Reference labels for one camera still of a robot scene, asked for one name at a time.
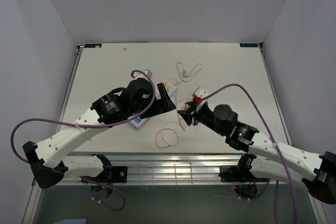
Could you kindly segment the pink charger plug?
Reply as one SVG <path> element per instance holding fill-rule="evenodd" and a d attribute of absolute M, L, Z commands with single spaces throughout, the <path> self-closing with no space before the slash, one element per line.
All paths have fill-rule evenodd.
<path fill-rule="evenodd" d="M 184 105 L 181 107 L 181 110 L 187 110 L 189 107 L 190 107 L 189 104 L 184 104 Z"/>

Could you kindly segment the white colourful power strip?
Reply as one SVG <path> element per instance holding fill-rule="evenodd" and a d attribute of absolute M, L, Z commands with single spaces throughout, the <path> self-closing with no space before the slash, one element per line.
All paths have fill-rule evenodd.
<path fill-rule="evenodd" d="M 129 126 L 139 130 L 152 117 L 175 110 L 176 102 L 174 99 L 176 93 L 177 85 L 173 84 L 171 81 L 159 83 L 155 88 L 155 100 L 153 105 L 144 114 L 130 121 Z"/>

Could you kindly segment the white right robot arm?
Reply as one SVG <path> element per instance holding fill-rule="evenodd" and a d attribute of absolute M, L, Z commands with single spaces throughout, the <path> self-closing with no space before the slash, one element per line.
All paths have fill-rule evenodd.
<path fill-rule="evenodd" d="M 273 143 L 263 132 L 240 122 L 237 113 L 226 104 L 212 111 L 207 102 L 189 102 L 178 114 L 188 126 L 201 123 L 224 136 L 231 148 L 244 152 L 233 172 L 221 174 L 223 178 L 243 183 L 255 178 L 278 180 L 306 188 L 321 202 L 335 204 L 335 154 L 320 155 L 284 143 Z"/>

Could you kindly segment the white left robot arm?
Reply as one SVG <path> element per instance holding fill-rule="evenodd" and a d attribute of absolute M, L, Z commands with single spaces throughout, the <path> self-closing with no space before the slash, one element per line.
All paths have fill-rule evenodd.
<path fill-rule="evenodd" d="M 163 83 L 154 89 L 145 78 L 132 80 L 126 88 L 116 88 L 92 103 L 75 120 L 74 126 L 60 130 L 50 138 L 27 142 L 23 150 L 37 184 L 50 188 L 64 178 L 86 177 L 98 183 L 115 180 L 116 170 L 101 154 L 74 157 L 70 153 L 86 141 L 118 123 L 135 116 L 142 119 L 175 110 Z"/>

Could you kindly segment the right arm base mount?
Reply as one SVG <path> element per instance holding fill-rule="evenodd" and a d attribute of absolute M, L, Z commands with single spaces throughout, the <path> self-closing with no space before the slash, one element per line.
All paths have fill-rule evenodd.
<path fill-rule="evenodd" d="M 253 161 L 257 158 L 253 154 L 244 154 L 234 166 L 220 166 L 219 177 L 221 182 L 241 182 L 241 183 L 253 183 L 253 182 L 268 182 L 269 179 L 263 177 L 255 177 L 251 173 Z"/>

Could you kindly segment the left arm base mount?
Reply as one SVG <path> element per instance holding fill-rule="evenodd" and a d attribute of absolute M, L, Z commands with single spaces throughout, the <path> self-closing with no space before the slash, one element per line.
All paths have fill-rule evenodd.
<path fill-rule="evenodd" d="M 96 176 L 88 176 L 88 178 L 98 183 L 126 183 L 127 182 L 127 166 L 112 166 L 110 161 L 102 154 L 96 155 L 100 160 L 102 171 Z"/>

